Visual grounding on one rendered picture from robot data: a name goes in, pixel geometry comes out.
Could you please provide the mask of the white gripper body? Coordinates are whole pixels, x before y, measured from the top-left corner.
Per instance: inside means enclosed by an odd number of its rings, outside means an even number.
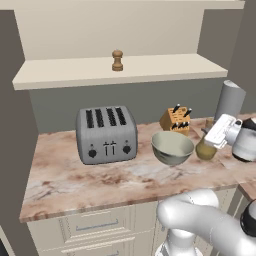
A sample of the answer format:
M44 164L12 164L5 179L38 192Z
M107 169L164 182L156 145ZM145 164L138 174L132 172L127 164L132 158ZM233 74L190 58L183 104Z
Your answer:
M228 114L222 114L204 137L207 145L222 149L226 144L232 146L238 135L237 119Z

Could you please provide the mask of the brown wooden pepper shaker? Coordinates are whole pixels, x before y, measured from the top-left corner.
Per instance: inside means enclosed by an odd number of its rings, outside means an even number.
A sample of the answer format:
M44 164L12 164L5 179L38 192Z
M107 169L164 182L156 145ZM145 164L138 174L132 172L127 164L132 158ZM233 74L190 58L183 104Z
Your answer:
M112 52L112 57L114 59L114 63L112 64L113 71L123 70L123 64L121 62L122 56L123 56L123 52L121 50L114 50Z

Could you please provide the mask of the silver four-slot toaster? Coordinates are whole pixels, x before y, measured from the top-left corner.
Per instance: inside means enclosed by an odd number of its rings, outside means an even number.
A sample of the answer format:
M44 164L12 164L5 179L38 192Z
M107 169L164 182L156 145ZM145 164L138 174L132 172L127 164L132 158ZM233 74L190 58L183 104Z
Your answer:
M85 165L127 161L137 155L136 122L125 106L80 109L76 117L76 141Z

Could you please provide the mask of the wooden knife block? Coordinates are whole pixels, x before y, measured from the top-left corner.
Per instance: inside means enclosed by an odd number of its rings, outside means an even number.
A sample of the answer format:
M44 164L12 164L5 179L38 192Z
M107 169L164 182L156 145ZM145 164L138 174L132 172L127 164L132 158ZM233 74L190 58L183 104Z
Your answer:
M186 117L183 115L189 109L187 107L181 107L175 112L174 108L168 108L163 116L160 118L160 126L164 131L172 131L187 136L190 130L190 114Z

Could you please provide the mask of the grey green mixing bowl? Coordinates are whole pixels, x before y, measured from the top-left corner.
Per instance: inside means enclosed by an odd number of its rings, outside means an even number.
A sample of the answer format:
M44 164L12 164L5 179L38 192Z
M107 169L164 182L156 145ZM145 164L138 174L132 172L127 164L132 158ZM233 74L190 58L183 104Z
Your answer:
M172 131L155 133L151 145L155 157L168 166L184 163L194 151L194 144L187 136Z

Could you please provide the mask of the cream drawer front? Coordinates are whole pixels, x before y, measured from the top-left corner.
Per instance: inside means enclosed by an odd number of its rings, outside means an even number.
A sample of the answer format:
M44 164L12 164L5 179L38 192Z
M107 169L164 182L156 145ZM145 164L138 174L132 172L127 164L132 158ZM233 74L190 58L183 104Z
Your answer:
M93 245L62 250L63 256L130 256L134 237L111 240Z
M126 206L65 216L59 224L67 244L129 232L132 216L133 209Z

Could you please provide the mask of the cream cabinet shelf board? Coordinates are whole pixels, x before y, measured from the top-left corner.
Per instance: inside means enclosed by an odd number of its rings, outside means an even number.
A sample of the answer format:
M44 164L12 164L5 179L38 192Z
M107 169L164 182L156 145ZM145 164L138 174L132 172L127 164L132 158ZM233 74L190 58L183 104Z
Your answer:
M85 5L131 5L133 8L143 4L156 6L171 4L174 7L192 6L204 9L243 9L245 0L0 0L0 10L63 8Z
M227 70L199 54L127 56L123 70L113 58L25 61L13 79L15 90L221 78Z

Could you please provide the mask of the olive yellow bottle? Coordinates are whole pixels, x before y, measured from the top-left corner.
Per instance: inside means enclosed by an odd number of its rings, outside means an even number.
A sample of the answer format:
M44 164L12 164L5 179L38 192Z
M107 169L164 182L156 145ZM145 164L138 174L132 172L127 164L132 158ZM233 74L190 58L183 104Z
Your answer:
M210 129L212 125L213 125L213 118L207 118L205 128ZM215 147L205 144L205 141L204 141L205 136L206 136L206 132L204 132L200 142L196 145L195 150L198 158L200 158L201 160L209 161L215 156L217 149Z

